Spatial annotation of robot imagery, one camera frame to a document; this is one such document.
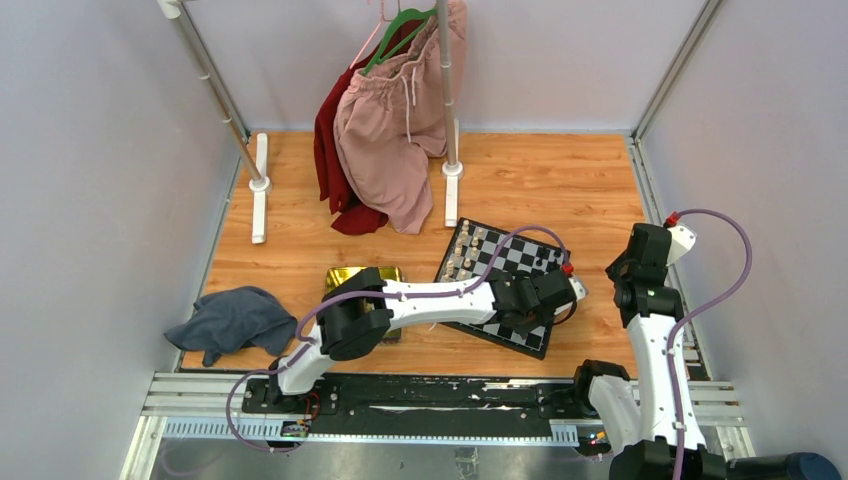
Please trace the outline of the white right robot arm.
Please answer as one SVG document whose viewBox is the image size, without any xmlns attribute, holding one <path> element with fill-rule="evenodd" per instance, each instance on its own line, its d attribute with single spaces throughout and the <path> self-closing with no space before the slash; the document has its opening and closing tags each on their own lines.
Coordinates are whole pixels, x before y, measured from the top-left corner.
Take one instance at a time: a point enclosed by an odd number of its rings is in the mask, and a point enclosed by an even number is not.
<svg viewBox="0 0 848 480">
<path fill-rule="evenodd" d="M 575 372 L 571 403 L 599 415 L 613 459 L 612 479 L 723 479 L 725 460 L 709 452 L 697 422 L 683 359 L 680 292 L 668 268 L 697 235 L 674 222 L 635 224 L 625 250 L 607 267 L 614 303 L 634 351 L 638 383 L 624 367 L 587 360 Z"/>
</svg>

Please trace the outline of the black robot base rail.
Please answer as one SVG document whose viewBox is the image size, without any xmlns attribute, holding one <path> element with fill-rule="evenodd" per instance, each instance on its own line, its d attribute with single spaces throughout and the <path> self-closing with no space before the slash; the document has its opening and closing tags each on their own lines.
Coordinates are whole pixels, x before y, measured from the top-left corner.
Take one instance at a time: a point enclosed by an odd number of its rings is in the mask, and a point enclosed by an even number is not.
<svg viewBox="0 0 848 480">
<path fill-rule="evenodd" d="M 556 446 L 588 455 L 610 447 L 566 378 L 330 373 L 309 393 L 277 400 L 264 375 L 158 373 L 142 412 L 174 439 Z"/>
</svg>

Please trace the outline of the black and white chessboard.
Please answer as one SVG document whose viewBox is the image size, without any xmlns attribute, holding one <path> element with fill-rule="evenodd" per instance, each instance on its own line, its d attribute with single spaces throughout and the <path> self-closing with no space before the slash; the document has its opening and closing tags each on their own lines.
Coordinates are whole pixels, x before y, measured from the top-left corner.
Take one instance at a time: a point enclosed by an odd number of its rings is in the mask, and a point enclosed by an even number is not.
<svg viewBox="0 0 848 480">
<path fill-rule="evenodd" d="M 470 222 L 469 235 L 463 237 L 461 235 L 461 224 L 464 220 Z M 470 237 L 474 230 L 481 231 L 478 245 L 478 255 L 471 259 L 471 267 L 466 270 L 463 268 L 463 260 L 468 257 L 470 245 Z M 488 263 L 493 260 L 493 255 L 496 253 L 497 245 L 503 242 L 503 238 L 508 234 L 506 230 L 497 227 L 489 226 L 474 220 L 463 218 L 455 228 L 448 246 L 442 258 L 442 261 L 437 270 L 435 280 L 437 282 L 454 282 L 467 279 L 473 279 L 482 275 Z M 454 246 L 457 242 L 463 245 L 462 256 L 454 255 Z M 542 260 L 542 270 L 534 268 L 534 262 L 537 259 L 536 253 L 539 247 L 548 249 L 548 258 Z M 564 259 L 558 261 L 554 258 L 553 252 L 555 249 L 561 249 L 559 246 L 542 241 L 534 240 L 526 236 L 517 235 L 512 239 L 504 242 L 501 251 L 498 252 L 498 257 L 494 259 L 493 269 L 495 271 L 518 272 L 524 271 L 529 273 L 544 274 L 562 265 L 563 261 L 570 256 L 568 250 L 562 250 Z M 445 276 L 445 267 L 449 260 L 455 264 L 455 271 L 452 278 Z M 484 325 L 464 325 L 461 323 L 449 323 L 447 325 L 457 331 L 461 331 L 468 335 L 486 340 L 499 346 L 517 351 L 524 355 L 543 359 L 546 356 L 553 326 L 547 328 L 536 328 L 526 338 L 522 338 L 512 330 L 498 324 Z"/>
</svg>

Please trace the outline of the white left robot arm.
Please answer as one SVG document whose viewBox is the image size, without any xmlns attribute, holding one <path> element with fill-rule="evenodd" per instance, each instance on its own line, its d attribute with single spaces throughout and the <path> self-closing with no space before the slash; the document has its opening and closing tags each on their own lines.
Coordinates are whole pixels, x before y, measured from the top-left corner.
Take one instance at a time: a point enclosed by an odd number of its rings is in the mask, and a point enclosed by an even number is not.
<svg viewBox="0 0 848 480">
<path fill-rule="evenodd" d="M 569 265 L 541 274 L 494 270 L 442 283 L 383 279 L 369 267 L 327 294 L 298 324 L 299 344 L 269 372 L 267 397 L 283 413 L 298 411 L 332 366 L 369 355 L 392 331 L 459 323 L 526 333 L 553 324 L 587 294 Z"/>
</svg>

